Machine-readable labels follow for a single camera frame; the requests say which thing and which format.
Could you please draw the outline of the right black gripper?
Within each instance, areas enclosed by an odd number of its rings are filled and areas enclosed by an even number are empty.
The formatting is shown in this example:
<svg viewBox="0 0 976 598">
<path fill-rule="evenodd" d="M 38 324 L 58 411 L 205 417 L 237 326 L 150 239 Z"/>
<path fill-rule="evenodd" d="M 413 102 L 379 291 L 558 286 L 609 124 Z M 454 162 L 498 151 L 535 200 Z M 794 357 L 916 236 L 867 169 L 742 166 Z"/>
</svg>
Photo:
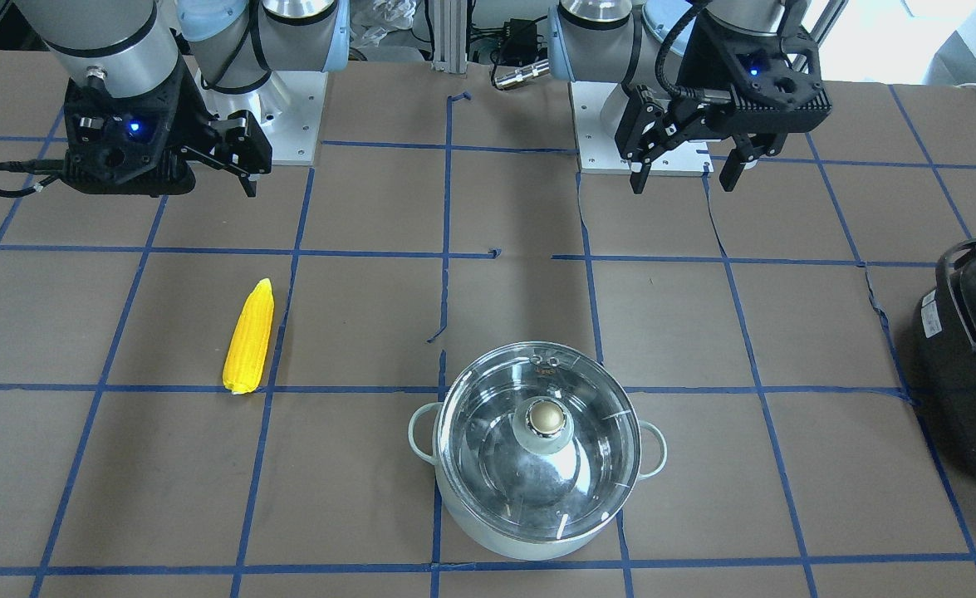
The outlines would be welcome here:
<svg viewBox="0 0 976 598">
<path fill-rule="evenodd" d="M 85 194 L 187 194 L 192 163 L 238 178 L 246 197 L 272 171 L 272 146 L 248 110 L 209 112 L 184 61 L 152 91 L 113 96 L 98 76 L 67 81 L 63 182 Z"/>
</svg>

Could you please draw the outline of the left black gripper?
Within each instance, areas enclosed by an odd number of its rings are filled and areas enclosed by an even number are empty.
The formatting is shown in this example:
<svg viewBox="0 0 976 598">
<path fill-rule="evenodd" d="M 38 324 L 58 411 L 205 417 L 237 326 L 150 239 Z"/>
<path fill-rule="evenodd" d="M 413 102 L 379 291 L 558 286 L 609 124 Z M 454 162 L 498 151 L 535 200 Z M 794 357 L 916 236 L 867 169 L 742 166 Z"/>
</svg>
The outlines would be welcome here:
<svg viewBox="0 0 976 598">
<path fill-rule="evenodd" d="M 735 141 L 719 174 L 733 192 L 743 171 L 831 114 L 819 48 L 802 12 L 643 12 L 650 49 L 621 80 L 616 148 L 644 193 L 652 160 L 686 141 Z"/>
</svg>

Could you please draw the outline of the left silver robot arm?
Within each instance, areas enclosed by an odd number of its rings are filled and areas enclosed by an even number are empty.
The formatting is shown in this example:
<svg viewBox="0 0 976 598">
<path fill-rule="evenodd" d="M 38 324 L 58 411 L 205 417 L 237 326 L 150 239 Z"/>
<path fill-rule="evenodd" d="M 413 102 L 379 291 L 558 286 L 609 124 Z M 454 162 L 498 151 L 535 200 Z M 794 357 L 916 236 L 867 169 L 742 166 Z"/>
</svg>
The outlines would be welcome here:
<svg viewBox="0 0 976 598">
<path fill-rule="evenodd" d="M 651 164 L 688 141 L 733 140 L 719 175 L 780 153 L 832 112 L 807 1 L 560 1 L 549 12 L 555 78 L 617 84 L 613 143 L 642 193 Z"/>
</svg>

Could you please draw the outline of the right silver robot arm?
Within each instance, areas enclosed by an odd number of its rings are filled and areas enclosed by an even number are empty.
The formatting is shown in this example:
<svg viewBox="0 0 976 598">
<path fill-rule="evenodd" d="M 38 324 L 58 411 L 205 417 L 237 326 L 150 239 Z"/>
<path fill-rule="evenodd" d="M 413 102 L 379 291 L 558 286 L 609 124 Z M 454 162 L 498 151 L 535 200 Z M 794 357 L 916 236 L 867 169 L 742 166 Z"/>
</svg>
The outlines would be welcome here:
<svg viewBox="0 0 976 598">
<path fill-rule="evenodd" d="M 0 196 L 65 183 L 84 194 L 187 194 L 193 166 L 233 175 L 248 197 L 285 159 L 283 139 L 316 143 L 316 96 L 286 73 L 342 71 L 347 1 L 20 1 L 65 67 L 62 159 L 0 163 Z"/>
</svg>

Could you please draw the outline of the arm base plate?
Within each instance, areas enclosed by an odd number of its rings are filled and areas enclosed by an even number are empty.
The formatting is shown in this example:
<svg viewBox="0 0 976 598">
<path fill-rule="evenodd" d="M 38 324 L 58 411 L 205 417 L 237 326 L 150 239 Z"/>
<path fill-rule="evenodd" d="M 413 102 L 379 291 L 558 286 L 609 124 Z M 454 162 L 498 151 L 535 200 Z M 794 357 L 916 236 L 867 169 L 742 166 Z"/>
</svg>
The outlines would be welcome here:
<svg viewBox="0 0 976 598">
<path fill-rule="evenodd" d="M 227 116 L 249 110 L 272 146 L 276 166 L 313 166 L 326 91 L 325 72 L 274 71 L 256 90 L 229 94 L 200 91 L 210 112 Z"/>
<path fill-rule="evenodd" d="M 630 174 L 616 147 L 616 131 L 628 97 L 620 84 L 575 81 L 570 84 L 580 168 L 587 174 Z M 704 141 L 689 141 L 652 163 L 651 175 L 699 177 L 712 173 Z"/>
</svg>

